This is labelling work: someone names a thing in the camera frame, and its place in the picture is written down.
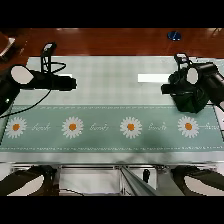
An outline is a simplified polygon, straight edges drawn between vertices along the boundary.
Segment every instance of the wooden floor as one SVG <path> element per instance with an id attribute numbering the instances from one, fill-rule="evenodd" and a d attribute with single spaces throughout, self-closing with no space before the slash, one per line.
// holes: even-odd
<path id="1" fill-rule="evenodd" d="M 180 31 L 182 40 L 171 41 L 167 33 Z M 221 28 L 23 28 L 4 31 L 16 36 L 17 52 L 0 70 L 11 64 L 26 64 L 39 56 L 46 42 L 58 45 L 55 55 L 161 55 L 185 52 L 189 56 L 224 58 Z"/>

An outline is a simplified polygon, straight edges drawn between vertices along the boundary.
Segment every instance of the white rectangular object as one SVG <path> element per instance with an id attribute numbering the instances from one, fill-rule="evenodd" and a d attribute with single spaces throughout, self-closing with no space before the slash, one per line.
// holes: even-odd
<path id="1" fill-rule="evenodd" d="M 138 74 L 138 82 L 168 83 L 171 74 Z"/>

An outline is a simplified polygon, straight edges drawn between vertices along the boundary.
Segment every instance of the white daisy print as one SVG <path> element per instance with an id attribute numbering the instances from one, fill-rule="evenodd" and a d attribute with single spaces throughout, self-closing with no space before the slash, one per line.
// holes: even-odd
<path id="1" fill-rule="evenodd" d="M 198 124 L 197 121 L 194 120 L 194 118 L 190 118 L 190 117 L 182 117 L 179 121 L 178 121 L 178 127 L 179 127 L 179 131 L 182 131 L 182 135 L 184 135 L 185 137 L 189 137 L 189 138 L 194 138 L 195 136 L 198 135 Z"/>
<path id="2" fill-rule="evenodd" d="M 26 130 L 26 120 L 21 117 L 14 117 L 11 119 L 6 126 L 6 135 L 8 138 L 17 138 L 23 134 L 23 131 Z"/>
<path id="3" fill-rule="evenodd" d="M 130 139 L 139 136 L 142 130 L 140 121 L 134 117 L 126 117 L 126 119 L 123 119 L 120 127 L 120 131 L 123 132 L 123 135 L 126 135 L 126 138 Z"/>
<path id="4" fill-rule="evenodd" d="M 83 122 L 78 117 L 69 117 L 65 122 L 63 122 L 63 135 L 65 135 L 66 138 L 75 138 L 82 134 L 83 127 Z"/>

